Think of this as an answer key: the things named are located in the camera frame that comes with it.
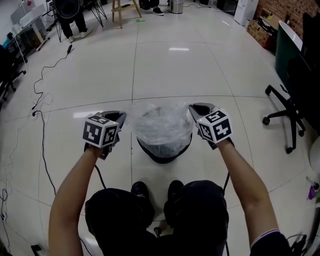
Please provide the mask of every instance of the wooden stool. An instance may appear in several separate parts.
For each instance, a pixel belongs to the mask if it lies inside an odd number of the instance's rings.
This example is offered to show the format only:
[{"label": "wooden stool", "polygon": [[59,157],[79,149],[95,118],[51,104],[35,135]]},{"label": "wooden stool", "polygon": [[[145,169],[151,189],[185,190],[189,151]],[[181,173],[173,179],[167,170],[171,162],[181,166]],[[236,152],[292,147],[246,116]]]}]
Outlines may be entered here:
[{"label": "wooden stool", "polygon": [[138,12],[140,18],[142,17],[141,16],[141,13],[140,13],[140,10],[139,10],[139,7],[136,3],[136,0],[132,0],[134,5],[129,5],[127,7],[124,7],[122,8],[121,7],[121,3],[120,3],[120,0],[117,0],[117,3],[118,3],[118,7],[115,7],[115,3],[116,3],[116,0],[112,0],[112,22],[115,22],[115,12],[118,12],[119,13],[119,22],[120,22],[120,28],[122,28],[122,15],[121,15],[121,12],[123,11],[126,11],[126,10],[131,10],[131,9],[136,9],[136,11]]}]

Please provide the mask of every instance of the forearm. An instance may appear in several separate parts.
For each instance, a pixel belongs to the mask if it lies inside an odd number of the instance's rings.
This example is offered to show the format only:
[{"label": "forearm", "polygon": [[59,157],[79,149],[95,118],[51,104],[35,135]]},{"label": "forearm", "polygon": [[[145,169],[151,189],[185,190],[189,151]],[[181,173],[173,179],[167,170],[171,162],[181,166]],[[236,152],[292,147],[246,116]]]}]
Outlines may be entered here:
[{"label": "forearm", "polygon": [[269,201],[267,188],[261,178],[227,140],[217,144],[237,196],[243,208]]},{"label": "forearm", "polygon": [[50,221],[53,217],[62,222],[79,218],[99,153],[98,149],[89,148],[74,165],[55,196]]}]

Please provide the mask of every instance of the brown box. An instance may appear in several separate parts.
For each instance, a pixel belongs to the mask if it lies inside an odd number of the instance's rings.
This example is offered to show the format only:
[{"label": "brown box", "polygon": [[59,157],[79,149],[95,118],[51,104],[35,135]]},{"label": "brown box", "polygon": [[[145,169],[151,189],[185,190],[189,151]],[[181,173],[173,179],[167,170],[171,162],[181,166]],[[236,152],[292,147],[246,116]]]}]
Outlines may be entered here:
[{"label": "brown box", "polygon": [[274,15],[271,11],[263,8],[260,17],[274,29],[279,29],[279,21],[281,21],[281,19]]},{"label": "brown box", "polygon": [[275,52],[277,39],[265,31],[258,22],[252,19],[246,31],[265,49]]}]

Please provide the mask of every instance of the tiled floor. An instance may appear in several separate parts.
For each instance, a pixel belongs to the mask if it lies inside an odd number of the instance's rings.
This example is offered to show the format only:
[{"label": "tiled floor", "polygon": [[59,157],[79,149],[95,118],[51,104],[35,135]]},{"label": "tiled floor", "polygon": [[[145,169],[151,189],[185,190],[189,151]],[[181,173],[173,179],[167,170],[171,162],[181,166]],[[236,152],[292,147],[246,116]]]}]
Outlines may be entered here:
[{"label": "tiled floor", "polygon": [[[104,28],[92,13],[86,13],[86,23],[93,33],[75,41],[67,59],[53,69],[45,69],[44,81],[36,85],[37,91],[51,93],[41,109],[46,123],[45,158],[55,187],[59,188],[83,153],[83,120],[77,116],[123,110],[132,102],[210,102],[230,114],[235,146],[270,191],[281,231],[286,236],[308,234],[314,204],[306,201],[306,175],[314,178],[315,174],[308,162],[306,139],[298,138],[297,149],[287,155],[285,144],[291,143],[288,120],[273,119],[268,127],[261,122],[264,115],[283,108],[275,97],[265,95],[269,84],[280,89],[275,57],[261,48],[231,15],[214,8],[190,6],[179,15],[166,11],[164,17],[143,11],[143,22],[136,22],[137,13],[129,11],[124,13],[123,29],[111,22],[111,5],[104,8],[108,16],[103,21]],[[17,91],[8,96],[0,113],[0,185],[4,188],[7,177],[12,186],[4,209],[14,256],[32,256],[31,244],[39,244],[48,252],[54,192],[41,155],[42,119],[38,116],[34,120],[28,115],[37,98],[33,84],[40,78],[42,67],[65,57],[69,46],[63,36],[58,42],[55,31],[50,36],[47,45],[29,58],[28,74],[17,81]],[[17,148],[10,155],[16,141]],[[126,125],[120,133],[120,143],[106,161],[98,160],[97,165],[107,187],[129,190],[132,183],[144,181],[156,209],[149,230],[162,226],[165,233],[172,232],[163,221],[162,211],[172,180],[187,183],[208,179],[222,186],[227,176],[218,150],[211,151],[200,137],[193,136],[189,149],[174,162],[160,165],[142,151]],[[94,171],[87,199],[101,188]],[[230,216],[230,255],[249,255],[244,213],[231,182],[225,197]],[[83,210],[81,214],[80,237],[94,255],[102,255],[88,232]],[[2,226],[0,237],[8,245]]]}]

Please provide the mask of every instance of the person's right arm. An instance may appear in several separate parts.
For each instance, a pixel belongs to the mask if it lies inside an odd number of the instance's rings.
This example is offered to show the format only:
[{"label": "person's right arm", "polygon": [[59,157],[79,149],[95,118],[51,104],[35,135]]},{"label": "person's right arm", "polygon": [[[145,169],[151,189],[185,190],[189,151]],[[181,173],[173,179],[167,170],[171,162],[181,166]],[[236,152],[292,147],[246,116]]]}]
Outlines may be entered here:
[{"label": "person's right arm", "polygon": [[249,242],[278,229],[269,193],[261,178],[226,139],[217,143],[245,215]]}]

